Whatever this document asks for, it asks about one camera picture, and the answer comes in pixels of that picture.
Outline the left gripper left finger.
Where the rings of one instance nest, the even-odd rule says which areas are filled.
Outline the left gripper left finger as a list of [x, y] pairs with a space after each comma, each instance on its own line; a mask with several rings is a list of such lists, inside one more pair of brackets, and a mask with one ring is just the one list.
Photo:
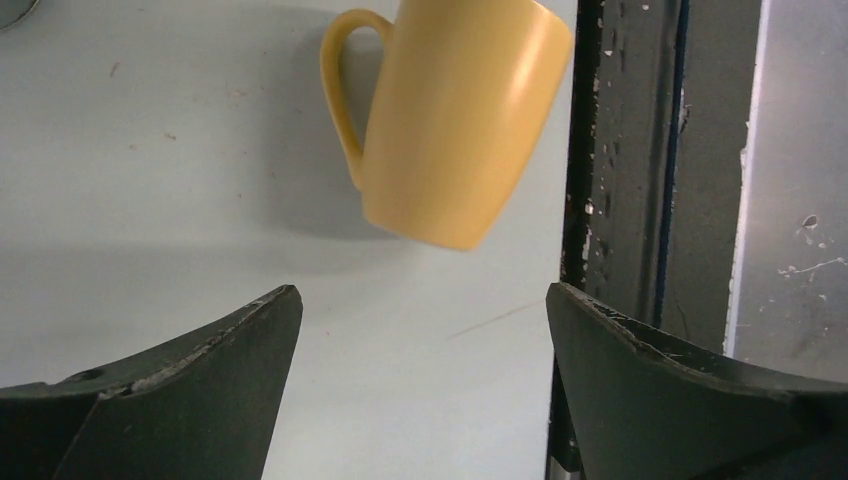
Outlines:
[[258, 479], [301, 327], [280, 286], [60, 382], [1, 391], [5, 479]]

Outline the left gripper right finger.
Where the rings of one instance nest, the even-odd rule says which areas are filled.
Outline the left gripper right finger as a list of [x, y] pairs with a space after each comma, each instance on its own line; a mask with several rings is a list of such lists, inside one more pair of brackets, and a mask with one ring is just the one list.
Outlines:
[[843, 479], [847, 387], [744, 363], [568, 284], [546, 296], [592, 479]]

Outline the yellow mug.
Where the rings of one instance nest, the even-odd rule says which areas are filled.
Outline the yellow mug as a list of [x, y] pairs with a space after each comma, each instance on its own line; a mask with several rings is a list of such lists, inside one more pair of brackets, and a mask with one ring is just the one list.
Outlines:
[[[340, 72], [347, 37], [368, 27], [383, 58], [363, 136]], [[372, 225], [475, 248], [514, 191], [567, 70], [573, 35], [536, 1], [404, 1], [394, 20], [353, 9], [320, 48], [326, 103]]]

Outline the metal tray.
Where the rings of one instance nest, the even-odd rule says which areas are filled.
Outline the metal tray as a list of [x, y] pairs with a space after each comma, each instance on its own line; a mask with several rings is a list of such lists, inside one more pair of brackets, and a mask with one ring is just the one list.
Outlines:
[[25, 20], [39, 0], [0, 0], [0, 30], [5, 31]]

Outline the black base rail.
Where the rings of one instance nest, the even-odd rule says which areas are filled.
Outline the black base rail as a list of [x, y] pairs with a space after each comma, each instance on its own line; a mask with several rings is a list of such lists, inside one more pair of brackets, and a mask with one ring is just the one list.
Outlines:
[[560, 279], [724, 349], [758, 1], [577, 5]]

